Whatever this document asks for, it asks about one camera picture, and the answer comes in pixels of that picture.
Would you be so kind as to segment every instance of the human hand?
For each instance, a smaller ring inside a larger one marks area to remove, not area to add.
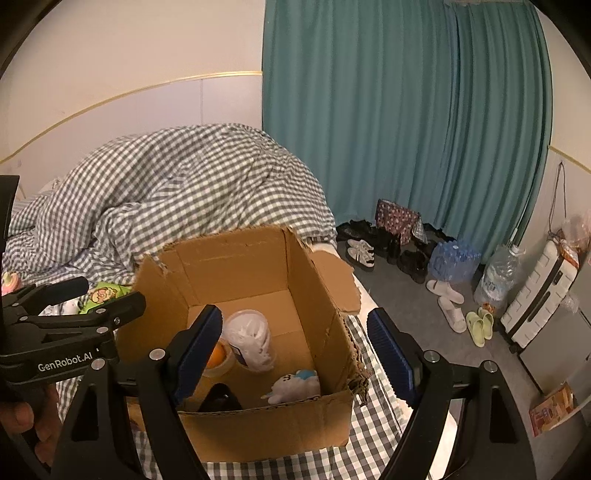
[[[35,454],[41,463],[51,466],[61,432],[61,421],[57,414],[60,397],[55,385],[45,388],[45,397],[43,410],[36,419],[28,403],[0,403],[0,423],[9,435],[26,432],[34,426],[39,438]]]

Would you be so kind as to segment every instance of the curtain fold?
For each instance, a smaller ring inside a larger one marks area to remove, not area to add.
[[[383,197],[486,256],[539,188],[548,65],[529,4],[268,0],[264,128],[337,223]]]

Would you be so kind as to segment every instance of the green slipper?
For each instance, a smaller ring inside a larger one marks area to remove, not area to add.
[[[484,338],[485,340],[490,340],[492,338],[492,324],[494,323],[495,319],[493,318],[491,312],[483,309],[482,307],[478,309],[478,316],[484,323]]]
[[[484,322],[476,312],[468,312],[466,315],[466,325],[472,336],[472,341],[477,347],[484,347]]]

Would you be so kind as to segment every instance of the yellow trim strip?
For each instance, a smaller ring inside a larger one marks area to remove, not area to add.
[[[9,156],[7,156],[6,158],[0,160],[0,165],[3,164],[4,162],[7,162],[8,160],[10,160],[12,157],[14,157],[15,155],[17,155],[19,152],[21,152],[22,150],[24,150],[25,148],[27,148],[35,140],[37,140],[38,138],[41,138],[43,135],[45,135],[46,133],[50,132],[54,128],[59,127],[61,124],[66,123],[68,120],[72,120],[73,118],[77,117],[78,115],[82,115],[83,113],[86,113],[89,110],[92,110],[93,108],[96,108],[98,106],[102,106],[102,105],[104,105],[106,103],[109,103],[109,102],[111,102],[113,100],[118,100],[120,98],[126,97],[128,95],[132,95],[134,93],[143,92],[144,90],[150,90],[150,89],[156,88],[156,87],[162,87],[163,85],[169,85],[169,84],[175,83],[175,82],[184,82],[186,80],[205,80],[205,79],[214,79],[214,78],[221,78],[221,77],[250,76],[250,75],[252,75],[252,76],[261,76],[262,75],[262,71],[260,71],[260,70],[247,70],[247,71],[244,71],[244,72],[205,73],[205,74],[202,74],[202,75],[193,75],[193,76],[190,76],[190,77],[182,77],[182,78],[178,78],[178,79],[174,79],[174,80],[168,80],[166,82],[155,83],[153,85],[147,85],[145,87],[136,88],[134,90],[130,90],[129,92],[125,92],[125,93],[121,93],[119,95],[115,95],[114,97],[107,98],[107,99],[102,100],[102,101],[100,101],[98,103],[95,103],[94,105],[90,105],[89,107],[84,108],[83,110],[80,110],[79,112],[73,113],[72,115],[67,116],[66,118],[60,120],[58,123],[50,126],[49,128],[46,128],[43,132],[41,132],[38,135],[35,135],[32,139],[30,139],[28,142],[26,142],[23,146],[17,148]]]
[[[571,157],[570,155],[567,155],[566,153],[564,153],[562,150],[559,150],[556,147],[553,147],[552,145],[548,146],[549,150],[552,150],[553,152],[557,153],[558,155],[560,155],[561,157],[564,157],[566,160],[568,160],[571,163],[574,163],[575,165],[577,165],[578,167],[581,167],[584,171],[586,171],[587,173],[591,174],[591,168],[586,167],[585,165],[583,165],[581,162],[579,162],[578,160],[575,160],[573,157]]]

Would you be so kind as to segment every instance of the orange ball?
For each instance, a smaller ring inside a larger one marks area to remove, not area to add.
[[[207,361],[206,368],[215,368],[219,367],[223,361],[226,359],[226,350],[223,345],[218,342],[216,346],[213,347],[213,352]]]

